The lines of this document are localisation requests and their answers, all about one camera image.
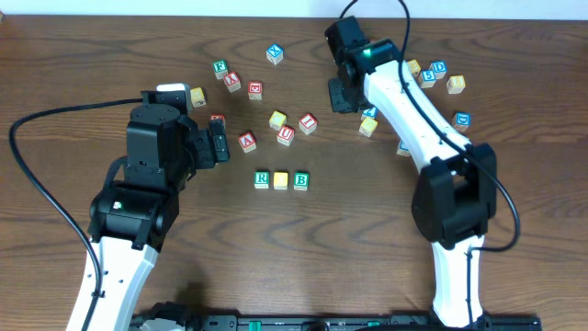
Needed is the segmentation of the green R block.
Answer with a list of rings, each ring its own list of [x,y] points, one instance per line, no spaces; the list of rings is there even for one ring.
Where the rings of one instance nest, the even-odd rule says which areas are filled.
[[[268,171],[254,172],[254,187],[256,189],[268,189],[270,184],[270,173]]]

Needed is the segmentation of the yellow O block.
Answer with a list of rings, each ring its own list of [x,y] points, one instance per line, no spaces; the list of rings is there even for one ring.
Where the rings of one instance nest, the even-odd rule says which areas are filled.
[[[274,189],[288,188],[288,172],[275,172],[273,177]]]

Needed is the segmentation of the green B block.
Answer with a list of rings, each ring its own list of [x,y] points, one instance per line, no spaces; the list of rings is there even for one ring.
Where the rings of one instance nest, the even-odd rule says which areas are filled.
[[[310,175],[304,172],[297,172],[294,175],[293,188],[295,190],[306,191],[309,187]]]

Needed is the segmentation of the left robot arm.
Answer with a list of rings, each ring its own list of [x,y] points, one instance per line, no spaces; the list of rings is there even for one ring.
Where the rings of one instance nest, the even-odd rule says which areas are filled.
[[[179,214],[179,194],[199,169],[228,161],[223,120],[204,129],[165,104],[130,113],[127,153],[114,161],[90,206],[92,250],[67,325],[126,330],[142,287]]]

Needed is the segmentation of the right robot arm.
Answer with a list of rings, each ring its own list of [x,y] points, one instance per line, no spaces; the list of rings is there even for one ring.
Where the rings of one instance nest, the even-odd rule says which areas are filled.
[[[412,215],[434,252],[436,317],[448,327],[473,325],[483,314],[477,249],[496,212],[493,149],[473,145],[445,120],[391,40],[370,41],[355,17],[335,21],[324,37],[337,66],[328,82],[333,111],[376,108],[417,168]]]

